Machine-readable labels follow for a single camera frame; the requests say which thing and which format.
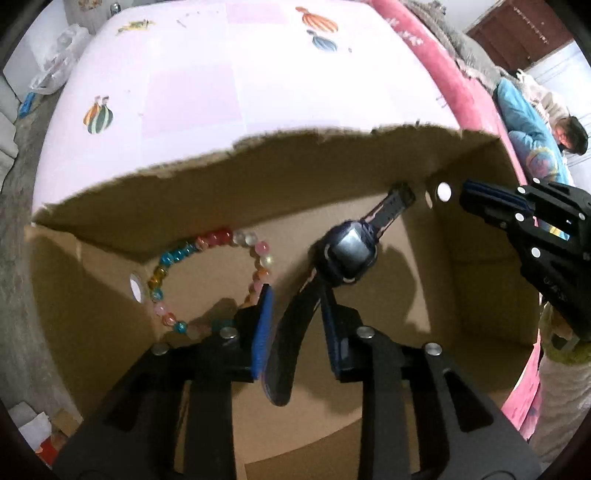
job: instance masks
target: hole in cardboard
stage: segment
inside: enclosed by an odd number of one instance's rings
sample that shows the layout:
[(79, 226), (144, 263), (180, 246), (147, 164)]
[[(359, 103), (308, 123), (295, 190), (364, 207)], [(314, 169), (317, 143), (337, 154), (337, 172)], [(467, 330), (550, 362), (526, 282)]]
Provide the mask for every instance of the hole in cardboard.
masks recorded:
[(131, 286), (131, 293), (136, 301), (142, 303), (144, 301), (144, 290), (142, 289), (141, 280), (135, 273), (129, 276), (129, 286)]
[(432, 209), (433, 208), (433, 200), (431, 199), (431, 195), (429, 192), (425, 190), (425, 202), (427, 202), (427, 206)]
[(442, 202), (449, 202), (452, 198), (452, 188), (444, 181), (437, 185), (437, 196)]

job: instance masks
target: blanket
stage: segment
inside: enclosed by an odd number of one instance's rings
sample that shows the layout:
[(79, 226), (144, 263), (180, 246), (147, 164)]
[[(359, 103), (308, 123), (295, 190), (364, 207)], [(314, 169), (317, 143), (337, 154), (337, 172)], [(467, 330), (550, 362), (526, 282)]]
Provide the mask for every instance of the blanket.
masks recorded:
[(490, 94), (502, 78), (517, 86), (516, 78), (497, 66), (476, 40), (452, 26), (439, 9), (415, 0), (402, 0), (402, 3), (435, 35), (460, 70), (480, 81)]
[(528, 179), (536, 177), (568, 185), (568, 171), (556, 140), (521, 92), (501, 79), (496, 97), (509, 139)]

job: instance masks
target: pink blanket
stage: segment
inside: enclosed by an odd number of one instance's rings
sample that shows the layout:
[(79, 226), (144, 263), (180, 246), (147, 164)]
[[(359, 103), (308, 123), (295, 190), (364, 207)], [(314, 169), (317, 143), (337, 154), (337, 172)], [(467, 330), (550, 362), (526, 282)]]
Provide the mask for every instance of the pink blanket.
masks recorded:
[[(501, 138), (513, 163), (519, 183), (526, 179), (509, 140), (501, 116), (494, 101), (476, 79), (465, 78), (445, 48), (421, 21), (398, 0), (366, 0), (400, 35), (427, 69), (445, 101), (456, 116), (460, 127), (468, 130), (483, 130)], [(529, 438), (537, 421), (534, 397), (538, 391), (540, 377), (538, 358), (540, 340), (532, 351), (521, 378), (507, 398), (502, 411)]]
[(526, 179), (495, 103), (476, 79), (467, 79), (456, 62), (425, 27), (398, 0), (365, 0), (400, 35), (427, 69), (463, 129), (482, 130), (501, 138), (519, 183)]

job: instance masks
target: colorful bead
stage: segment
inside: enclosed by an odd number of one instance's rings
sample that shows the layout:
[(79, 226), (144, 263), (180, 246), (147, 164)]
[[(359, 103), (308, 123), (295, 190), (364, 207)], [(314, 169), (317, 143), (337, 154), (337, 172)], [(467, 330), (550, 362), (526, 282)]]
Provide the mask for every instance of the colorful bead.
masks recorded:
[(195, 239), (195, 245), (197, 245), (197, 248), (201, 251), (203, 250), (207, 250), (209, 248), (209, 245), (207, 244), (207, 242), (205, 241), (204, 238), (198, 236)]
[(232, 243), (232, 231), (229, 228), (222, 228), (217, 232), (217, 237), (220, 240), (220, 245), (230, 245)]
[(187, 323), (177, 322), (174, 324), (173, 329), (175, 332), (178, 332), (178, 333), (186, 333), (187, 332)]
[(168, 312), (170, 312), (168, 305), (166, 305), (163, 301), (159, 301), (158, 303), (154, 304), (154, 313), (159, 317), (163, 317)]
[(160, 301), (164, 298), (164, 294), (162, 293), (162, 290), (157, 287), (150, 292), (150, 298), (154, 302)]
[(269, 253), (271, 253), (271, 248), (269, 247), (269, 244), (267, 242), (258, 242), (255, 245), (255, 253), (262, 257), (264, 255), (268, 255)]
[(257, 242), (258, 237), (256, 236), (256, 233), (249, 232), (246, 235), (244, 235), (244, 243), (247, 247), (254, 247)]
[(269, 279), (271, 278), (271, 272), (266, 268), (260, 267), (252, 276), (252, 278), (253, 280), (260, 280), (263, 283), (269, 283)]
[(217, 236), (217, 232), (209, 232), (205, 236), (205, 241), (210, 247), (217, 247), (220, 244), (220, 239)]
[(184, 254), (183, 250), (180, 248), (173, 250), (171, 253), (173, 255), (175, 262), (180, 262), (183, 258), (185, 258), (185, 254)]
[(166, 277), (166, 275), (168, 275), (168, 270), (166, 270), (166, 268), (164, 268), (162, 265), (158, 265), (154, 269), (154, 273), (152, 274), (152, 277), (162, 280), (164, 277)]
[(251, 292), (253, 292), (253, 293), (256, 293), (257, 295), (260, 295), (261, 294), (261, 290), (262, 290), (262, 282), (261, 281), (258, 281), (258, 280), (252, 282), (251, 283), (251, 286), (248, 287), (248, 290), (251, 291)]
[(183, 255), (185, 257), (188, 257), (189, 255), (193, 255), (195, 253), (195, 250), (193, 250), (189, 244), (185, 245), (184, 247), (182, 247), (181, 249), (183, 251)]
[(232, 235), (232, 243), (238, 247), (244, 247), (246, 243), (244, 243), (244, 232), (238, 230), (234, 232)]
[(174, 257), (170, 252), (166, 252), (162, 255), (162, 257), (160, 257), (160, 263), (165, 267), (169, 267), (174, 263)]
[(247, 297), (246, 301), (256, 305), (258, 303), (259, 296), (261, 296), (261, 294), (254, 291)]
[(148, 280), (148, 288), (153, 290), (162, 286), (162, 278), (152, 277)]
[(167, 327), (173, 327), (177, 323), (177, 318), (174, 316), (174, 313), (168, 312), (162, 315), (162, 323)]
[(263, 268), (271, 268), (273, 265), (273, 257), (270, 255), (264, 255), (259, 258), (259, 263)]

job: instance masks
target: beaded bracelet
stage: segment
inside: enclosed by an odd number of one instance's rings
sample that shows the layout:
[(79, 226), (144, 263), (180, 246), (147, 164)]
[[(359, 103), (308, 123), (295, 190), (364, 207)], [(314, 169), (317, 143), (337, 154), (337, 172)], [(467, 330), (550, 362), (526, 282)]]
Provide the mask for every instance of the beaded bracelet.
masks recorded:
[(198, 236), (194, 241), (187, 241), (181, 248), (166, 252), (160, 257), (158, 266), (154, 269), (152, 277), (148, 280), (150, 298), (154, 302), (154, 311), (162, 319), (162, 323), (172, 327), (175, 332), (187, 333), (187, 323), (178, 321), (168, 306), (163, 302), (164, 294), (161, 286), (164, 278), (168, 275), (171, 265), (179, 263), (183, 259), (196, 252), (203, 252), (208, 248), (218, 245), (234, 245), (253, 249), (257, 255), (256, 272), (252, 276), (253, 282), (249, 287), (249, 294), (239, 308), (246, 308), (256, 305), (261, 294), (262, 287), (269, 283), (271, 276), (270, 268), (273, 264), (271, 249), (267, 242), (259, 241), (253, 232), (244, 233), (241, 231), (232, 232), (228, 228), (209, 232)]

